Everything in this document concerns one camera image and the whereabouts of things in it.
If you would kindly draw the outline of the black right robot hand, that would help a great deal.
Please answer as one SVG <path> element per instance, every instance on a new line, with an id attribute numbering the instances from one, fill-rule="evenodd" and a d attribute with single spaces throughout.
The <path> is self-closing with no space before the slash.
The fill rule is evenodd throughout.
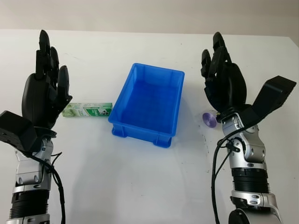
<path id="1" fill-rule="evenodd" d="M 218 116 L 228 116 L 250 108 L 246 103 L 247 86 L 239 66 L 232 62 L 220 32 L 213 35 L 213 55 L 207 49 L 201 57 L 204 92 Z"/>

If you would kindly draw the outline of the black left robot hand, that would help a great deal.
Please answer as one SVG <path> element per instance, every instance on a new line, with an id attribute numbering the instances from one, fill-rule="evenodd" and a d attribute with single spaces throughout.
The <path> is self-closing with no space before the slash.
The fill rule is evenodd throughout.
<path id="1" fill-rule="evenodd" d="M 56 48 L 50 45 L 47 32 L 41 30 L 36 70 L 27 78 L 22 96 L 22 116 L 35 127 L 51 130 L 72 100 L 69 87 L 68 68 L 59 65 Z"/>

